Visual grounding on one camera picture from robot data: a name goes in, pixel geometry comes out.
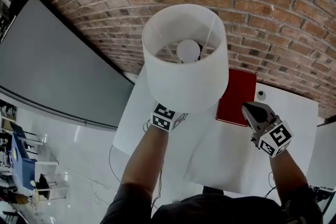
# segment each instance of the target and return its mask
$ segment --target lamp shade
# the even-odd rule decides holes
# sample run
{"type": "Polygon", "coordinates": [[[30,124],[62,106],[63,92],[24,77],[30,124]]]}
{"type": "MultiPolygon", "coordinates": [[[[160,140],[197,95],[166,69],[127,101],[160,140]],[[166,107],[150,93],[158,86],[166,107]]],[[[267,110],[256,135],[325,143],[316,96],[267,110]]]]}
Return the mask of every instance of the lamp shade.
{"type": "Polygon", "coordinates": [[[225,27],[210,9],[181,4],[159,11],[146,23],[142,44],[149,89],[157,102],[189,113],[207,109],[222,97],[228,84],[225,27]],[[161,49],[189,39],[213,52],[189,63],[178,61],[177,54],[172,55],[177,62],[156,56],[161,49]]]}

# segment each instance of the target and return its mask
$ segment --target brick wall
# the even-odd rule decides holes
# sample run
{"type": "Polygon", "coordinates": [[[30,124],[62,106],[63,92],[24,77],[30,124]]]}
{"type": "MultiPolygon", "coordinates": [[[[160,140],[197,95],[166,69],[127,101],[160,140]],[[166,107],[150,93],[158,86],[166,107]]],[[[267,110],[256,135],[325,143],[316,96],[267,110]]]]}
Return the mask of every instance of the brick wall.
{"type": "Polygon", "coordinates": [[[206,6],[225,23],[231,67],[317,100],[323,118],[336,114],[336,0],[49,1],[131,73],[143,65],[141,32],[153,14],[180,3],[206,6]]]}

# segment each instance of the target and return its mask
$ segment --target white table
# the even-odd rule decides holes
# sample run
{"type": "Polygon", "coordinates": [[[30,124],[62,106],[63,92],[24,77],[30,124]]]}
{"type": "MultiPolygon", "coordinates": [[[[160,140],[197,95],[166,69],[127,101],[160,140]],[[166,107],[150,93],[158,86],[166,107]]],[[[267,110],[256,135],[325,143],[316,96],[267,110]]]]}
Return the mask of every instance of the white table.
{"type": "MultiPolygon", "coordinates": [[[[286,120],[294,133],[290,154],[307,172],[317,129],[318,104],[299,95],[260,83],[256,94],[266,93],[264,103],[286,120]]],[[[154,105],[142,69],[130,96],[113,145],[131,155],[143,136],[142,125],[154,105]]],[[[267,154],[250,141],[252,130],[215,120],[217,104],[187,120],[170,133],[165,157],[166,172],[201,185],[234,193],[264,196],[271,171],[267,154]]],[[[269,196],[278,199],[276,191],[269,196]]]]}

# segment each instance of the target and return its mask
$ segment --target floor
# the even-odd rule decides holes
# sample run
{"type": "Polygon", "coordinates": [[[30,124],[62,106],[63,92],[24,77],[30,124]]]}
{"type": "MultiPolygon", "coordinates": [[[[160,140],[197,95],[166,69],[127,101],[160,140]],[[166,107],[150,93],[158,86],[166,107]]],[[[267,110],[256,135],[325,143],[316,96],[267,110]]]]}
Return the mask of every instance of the floor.
{"type": "MultiPolygon", "coordinates": [[[[70,186],[66,199],[38,204],[36,223],[99,223],[119,187],[109,165],[109,151],[115,132],[65,123],[20,108],[17,124],[25,131],[41,135],[47,146],[44,152],[52,152],[59,161],[58,166],[37,166],[36,178],[40,173],[57,173],[70,186]]],[[[118,178],[121,178],[128,159],[129,155],[112,148],[110,161],[118,178]]],[[[162,195],[156,206],[201,191],[201,185],[175,182],[163,172],[162,195]]]]}

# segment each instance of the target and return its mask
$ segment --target red book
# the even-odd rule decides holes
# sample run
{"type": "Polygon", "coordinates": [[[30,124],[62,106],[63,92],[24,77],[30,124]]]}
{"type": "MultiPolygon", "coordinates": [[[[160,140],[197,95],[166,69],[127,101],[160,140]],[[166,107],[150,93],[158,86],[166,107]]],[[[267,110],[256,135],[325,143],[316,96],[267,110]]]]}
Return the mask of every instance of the red book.
{"type": "Polygon", "coordinates": [[[219,100],[216,120],[247,126],[241,107],[244,102],[254,101],[256,84],[256,75],[229,69],[229,83],[219,100]]]}

